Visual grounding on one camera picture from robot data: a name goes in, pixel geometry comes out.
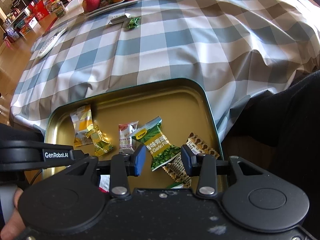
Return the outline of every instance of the wooden floor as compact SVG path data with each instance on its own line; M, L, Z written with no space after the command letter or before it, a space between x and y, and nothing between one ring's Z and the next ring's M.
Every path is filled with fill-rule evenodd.
M24 38L19 38L11 44L11 49L5 47L0 54L0 123L8 124L9 107L14 90L31 57L30 49L35 40L41 36L55 19L51 14L42 19Z

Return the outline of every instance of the apple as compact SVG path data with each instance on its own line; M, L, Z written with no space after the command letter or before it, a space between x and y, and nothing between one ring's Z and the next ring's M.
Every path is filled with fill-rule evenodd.
M98 9L100 6L100 0L83 0L82 7L86 12L92 12Z

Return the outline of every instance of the plaid tablecloth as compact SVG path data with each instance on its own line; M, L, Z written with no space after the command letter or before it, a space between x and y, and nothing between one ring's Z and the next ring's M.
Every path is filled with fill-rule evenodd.
M119 13L141 26L107 25ZM11 102L14 122L44 132L59 106L108 90L185 77L206 91L222 140L248 100L286 89L319 65L319 30L297 0L143 0L57 24L34 53ZM49 54L36 55L61 26Z

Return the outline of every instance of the silver bolt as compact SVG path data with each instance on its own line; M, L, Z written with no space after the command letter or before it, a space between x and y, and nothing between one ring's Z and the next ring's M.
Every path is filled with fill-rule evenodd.
M168 195L167 195L166 193L160 193L160 194L159 194L159 197L160 197L160 198L166 198L167 196L168 196Z
M203 195L212 195L215 192L213 187L201 187L199 192Z
M114 187L112 188L111 192L115 195L124 195L128 192L128 190L125 187Z

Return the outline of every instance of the white remote control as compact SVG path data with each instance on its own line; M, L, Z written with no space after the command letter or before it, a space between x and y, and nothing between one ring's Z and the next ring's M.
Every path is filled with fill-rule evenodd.
M57 43L58 39L65 33L67 27L62 27L59 29L52 38L41 48L38 53L38 58L43 58L45 55L49 53L49 51L53 48L53 46Z

